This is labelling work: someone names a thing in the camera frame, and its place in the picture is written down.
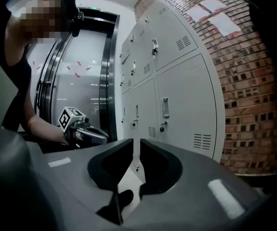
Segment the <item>black cap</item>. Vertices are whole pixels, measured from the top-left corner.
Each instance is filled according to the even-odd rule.
[[[78,9],[75,0],[60,0],[61,13],[67,20],[73,20],[78,15]]]

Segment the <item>locker door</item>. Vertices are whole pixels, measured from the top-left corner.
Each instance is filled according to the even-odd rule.
[[[137,139],[157,139],[158,119],[154,88],[154,80],[151,79],[138,88],[132,90],[134,102],[134,117],[138,119]]]
[[[162,15],[163,11],[167,11],[168,8],[160,1],[155,0],[153,4],[149,6],[147,11],[140,17],[141,23],[145,22],[147,30],[151,30],[158,25],[158,16]]]
[[[133,84],[136,85],[152,75],[152,65],[146,41],[145,30],[142,29],[139,38],[133,45],[132,58],[134,67]]]
[[[163,72],[157,80],[161,123],[168,121],[161,135],[162,142],[212,158],[216,110],[211,81],[201,54]]]
[[[125,139],[132,138],[133,109],[132,108],[132,91],[122,95],[122,118],[123,134]]]
[[[191,35],[179,19],[164,5],[156,3],[149,24],[148,45],[150,57],[154,58],[157,71],[176,59],[197,49]],[[157,47],[153,57],[152,49]]]
[[[122,48],[121,48],[121,63],[123,64],[125,59],[130,55],[131,52],[131,40],[130,35],[128,35],[127,39],[123,42]]]
[[[121,79],[123,80],[123,84],[121,86],[121,93],[125,93],[132,87],[132,76],[131,70],[133,69],[133,60],[132,55],[125,60],[124,64],[122,65],[122,76]]]

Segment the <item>paper note on wall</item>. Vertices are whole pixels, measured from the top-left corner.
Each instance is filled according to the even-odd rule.
[[[186,11],[186,13],[196,22],[199,22],[202,18],[210,15],[208,11],[204,10],[199,5],[195,5],[193,8]]]
[[[219,9],[226,7],[225,4],[223,4],[218,0],[204,0],[204,1],[201,1],[200,4],[205,8],[207,8],[208,10],[210,10],[211,12],[215,12]]]
[[[227,35],[233,34],[235,32],[241,31],[235,22],[233,22],[226,14],[219,13],[208,19],[213,25],[215,25],[219,32],[225,37]]]

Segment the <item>locker vent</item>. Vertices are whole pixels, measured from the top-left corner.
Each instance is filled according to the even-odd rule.
[[[148,132],[150,137],[156,138],[156,128],[148,127]]]
[[[185,47],[181,40],[177,41],[177,46],[179,50],[182,50]]]
[[[166,9],[163,8],[163,9],[159,12],[159,14],[163,14],[165,11],[166,11]]]
[[[145,67],[144,67],[144,74],[146,74],[147,72],[150,71],[150,64],[147,64]]]
[[[184,49],[186,46],[189,46],[190,44],[191,44],[191,42],[188,39],[188,36],[185,36],[182,39],[177,41],[177,46],[178,46],[179,50]]]
[[[194,134],[194,148],[210,150],[211,135]]]
[[[183,41],[183,43],[185,44],[185,46],[188,46],[188,45],[191,44],[191,42],[190,42],[190,40],[188,39],[187,36],[185,36],[184,38],[182,38],[182,41]]]

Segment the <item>metal door frame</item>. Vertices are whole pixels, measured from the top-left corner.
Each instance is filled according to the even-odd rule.
[[[120,16],[117,14],[104,12],[101,10],[91,10],[86,8],[79,8],[84,12],[84,19],[88,20],[88,26],[92,23],[99,25],[100,29],[95,26],[95,29],[82,28],[107,33],[102,65],[100,72],[99,85],[99,110],[100,110],[100,127],[110,136],[110,141],[117,140],[117,127],[115,115],[115,57],[116,57],[116,42],[119,27]],[[48,63],[45,72],[44,80],[41,81],[43,69],[36,88],[36,96],[34,102],[34,110],[39,108],[39,116],[45,121],[52,123],[52,98],[53,86],[56,78],[56,73],[60,64],[60,60],[66,51],[72,35],[70,33],[63,33],[47,56],[44,65]]]

